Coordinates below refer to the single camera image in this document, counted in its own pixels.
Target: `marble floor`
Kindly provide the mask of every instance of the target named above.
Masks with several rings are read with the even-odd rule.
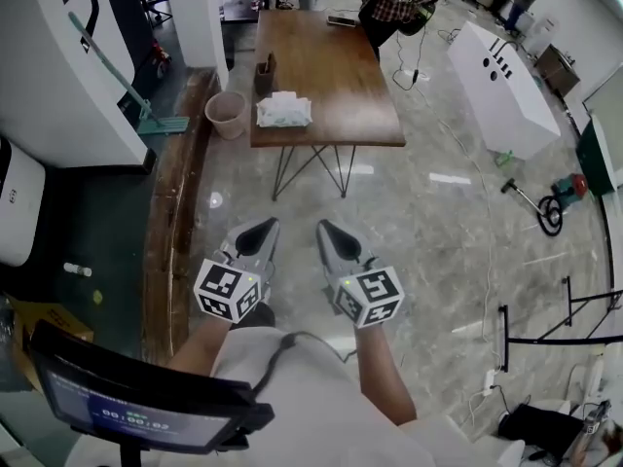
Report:
[[[358,5],[357,0],[321,0],[320,8],[354,16],[350,10]],[[566,313],[564,276],[571,275],[577,296],[604,292],[608,284],[603,222],[590,196],[568,210],[562,233],[548,238],[522,202],[499,191],[512,176],[530,196],[548,194],[555,179],[579,171],[575,135],[560,105],[548,95],[561,139],[529,162],[496,167],[446,55],[449,46],[440,34],[446,35],[438,33],[461,27],[469,19],[500,32],[486,13],[460,0],[445,0],[426,27],[420,79],[410,91],[391,80],[400,64],[396,39],[383,45],[381,67],[407,146],[357,150],[347,198],[340,198],[322,166],[314,162],[272,202],[279,149],[250,149],[247,136],[233,141],[213,136],[203,169],[193,258],[197,268],[229,228],[276,216],[281,236],[270,304],[277,326],[312,331],[346,353],[354,348],[352,328],[327,303],[314,229],[322,218],[357,227],[377,254],[395,266],[407,293],[401,312],[385,323],[385,331],[419,413],[448,413],[475,438],[491,430],[503,411],[496,392],[479,408],[472,426],[467,406],[470,396],[482,390],[486,370],[497,365],[492,353],[498,348],[497,307],[509,305],[513,335],[537,337]],[[242,52],[237,53],[228,85],[228,90],[247,95],[253,31],[253,26],[238,31],[237,47]],[[401,37],[403,69],[416,67],[420,39],[420,34]],[[409,85],[402,73],[396,79]],[[482,180],[445,125],[482,169]],[[341,151],[343,163],[348,151]],[[308,153],[299,150],[295,157],[301,163]],[[327,161],[337,171],[334,160],[327,157]],[[218,193],[222,202],[218,198],[218,205],[212,203],[212,193]],[[488,343],[482,338],[482,320],[490,245],[491,289],[484,327]],[[192,306],[195,325],[202,315],[194,301]],[[604,305],[589,306],[560,335],[585,337],[603,313]],[[509,406],[528,395],[563,397],[571,367],[587,353],[579,347],[513,346],[509,373],[500,373],[495,381],[503,386]],[[348,368],[356,376],[355,358]],[[472,404],[478,407],[481,401],[476,397]]]

